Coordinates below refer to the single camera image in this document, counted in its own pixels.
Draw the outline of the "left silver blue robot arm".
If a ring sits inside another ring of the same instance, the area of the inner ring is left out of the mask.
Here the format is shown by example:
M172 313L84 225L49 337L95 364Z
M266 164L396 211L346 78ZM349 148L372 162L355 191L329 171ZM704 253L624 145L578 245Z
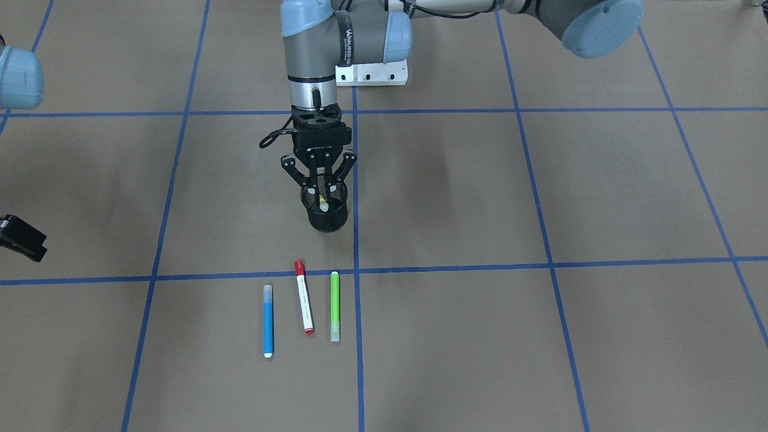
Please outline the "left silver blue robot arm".
M428 19L467 21L506 12L532 17L580 58L625 44L644 15L640 1L282 1L279 6L293 153L281 164L310 197L343 198L353 165L351 130L338 106L337 69L406 60Z

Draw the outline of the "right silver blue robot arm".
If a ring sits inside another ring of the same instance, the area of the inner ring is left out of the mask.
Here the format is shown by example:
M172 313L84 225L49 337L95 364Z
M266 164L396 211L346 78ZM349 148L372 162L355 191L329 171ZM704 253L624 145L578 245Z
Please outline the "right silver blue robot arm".
M1 108L36 109L42 102L44 76L34 52L9 46L1 38ZM47 253L47 236L14 214L1 219L1 244L33 262L41 262Z

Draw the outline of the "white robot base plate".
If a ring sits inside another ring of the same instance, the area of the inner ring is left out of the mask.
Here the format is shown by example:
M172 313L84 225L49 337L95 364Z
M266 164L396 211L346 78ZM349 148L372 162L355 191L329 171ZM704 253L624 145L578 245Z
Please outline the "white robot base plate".
M407 60L335 68L338 86L403 86L408 78Z

